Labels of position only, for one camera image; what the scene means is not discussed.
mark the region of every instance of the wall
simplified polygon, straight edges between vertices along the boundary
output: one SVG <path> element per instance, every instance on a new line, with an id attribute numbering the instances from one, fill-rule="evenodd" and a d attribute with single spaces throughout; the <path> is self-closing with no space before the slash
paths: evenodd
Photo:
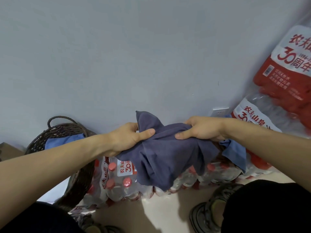
<path id="1" fill-rule="evenodd" d="M 0 0 L 0 142 L 234 107 L 309 0 Z"/>

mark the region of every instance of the wall socket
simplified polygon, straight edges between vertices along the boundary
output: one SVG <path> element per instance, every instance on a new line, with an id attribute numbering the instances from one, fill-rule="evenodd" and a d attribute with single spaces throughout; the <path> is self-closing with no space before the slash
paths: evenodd
<path id="1" fill-rule="evenodd" d="M 227 114 L 228 109 L 229 107 L 213 109 L 210 117 L 224 117 Z"/>

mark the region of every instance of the cardboard box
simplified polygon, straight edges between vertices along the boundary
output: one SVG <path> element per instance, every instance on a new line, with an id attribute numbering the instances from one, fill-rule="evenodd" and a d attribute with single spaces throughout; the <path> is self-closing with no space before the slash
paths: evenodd
<path id="1" fill-rule="evenodd" d="M 24 155 L 24 152 L 16 149 L 8 143 L 3 142 L 0 144 L 0 161 L 5 161 L 22 155 Z"/>

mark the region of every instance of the barcode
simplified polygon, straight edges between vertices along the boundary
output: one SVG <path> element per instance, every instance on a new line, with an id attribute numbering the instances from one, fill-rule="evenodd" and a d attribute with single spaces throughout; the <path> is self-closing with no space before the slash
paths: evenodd
<path id="1" fill-rule="evenodd" d="M 263 73 L 266 77 L 271 73 L 271 71 L 274 69 L 274 66 L 269 65 L 269 67 L 266 69 L 266 71 Z"/>

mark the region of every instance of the brown basket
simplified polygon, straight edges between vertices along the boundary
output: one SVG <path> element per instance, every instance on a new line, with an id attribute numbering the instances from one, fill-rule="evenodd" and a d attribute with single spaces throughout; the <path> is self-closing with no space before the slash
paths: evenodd
<path id="1" fill-rule="evenodd" d="M 72 123 L 62 123 L 51 127 L 50 122 L 55 118 L 65 118 Z M 81 124 L 78 124 L 71 118 L 65 116 L 55 116 L 49 119 L 48 129 L 37 136 L 27 147 L 26 154 L 35 153 L 45 149 L 46 140 L 49 138 L 62 138 L 72 135 L 84 133 L 85 137 L 95 135 L 94 132 L 87 130 Z M 94 173 L 94 163 L 90 162 L 81 168 L 75 175 L 72 176 L 65 194 L 58 199 L 54 205 L 69 212 L 83 199 L 84 195 L 90 188 L 92 176 Z"/>

